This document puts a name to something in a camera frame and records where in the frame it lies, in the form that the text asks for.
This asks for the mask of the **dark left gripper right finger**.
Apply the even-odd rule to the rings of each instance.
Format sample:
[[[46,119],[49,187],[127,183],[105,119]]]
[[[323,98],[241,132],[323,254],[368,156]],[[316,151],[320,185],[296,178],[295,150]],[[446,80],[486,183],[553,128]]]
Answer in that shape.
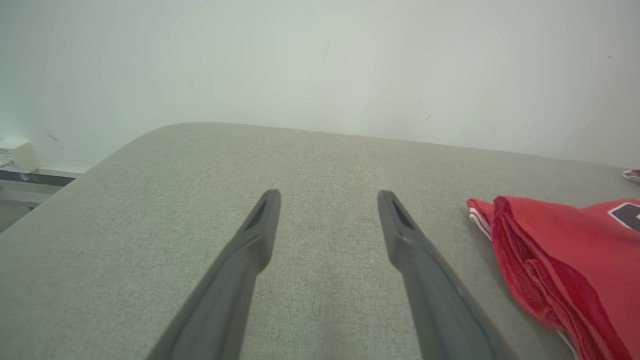
[[[390,263],[401,273],[425,360],[514,360],[505,338],[400,199],[377,195]]]

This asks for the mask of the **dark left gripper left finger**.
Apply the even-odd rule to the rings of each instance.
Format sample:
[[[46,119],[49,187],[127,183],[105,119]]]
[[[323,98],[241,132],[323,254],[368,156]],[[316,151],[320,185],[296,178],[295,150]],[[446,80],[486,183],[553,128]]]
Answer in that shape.
[[[150,360],[237,360],[258,275],[268,266],[281,214],[269,189],[224,246],[156,342]]]

